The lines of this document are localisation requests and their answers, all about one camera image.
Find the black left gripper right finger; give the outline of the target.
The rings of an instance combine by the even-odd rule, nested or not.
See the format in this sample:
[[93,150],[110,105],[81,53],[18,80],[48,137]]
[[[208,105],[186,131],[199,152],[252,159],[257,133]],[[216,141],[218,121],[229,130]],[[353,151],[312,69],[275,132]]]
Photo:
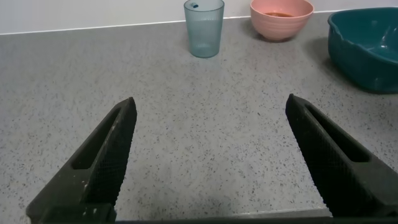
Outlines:
[[285,113],[334,217],[396,217],[397,172],[309,101],[290,94]]

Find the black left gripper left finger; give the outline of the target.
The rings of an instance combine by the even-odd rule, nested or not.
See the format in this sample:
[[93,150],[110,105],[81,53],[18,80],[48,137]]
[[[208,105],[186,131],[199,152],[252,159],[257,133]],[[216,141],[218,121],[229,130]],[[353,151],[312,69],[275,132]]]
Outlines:
[[32,223],[113,223],[137,120],[116,104],[26,208]]

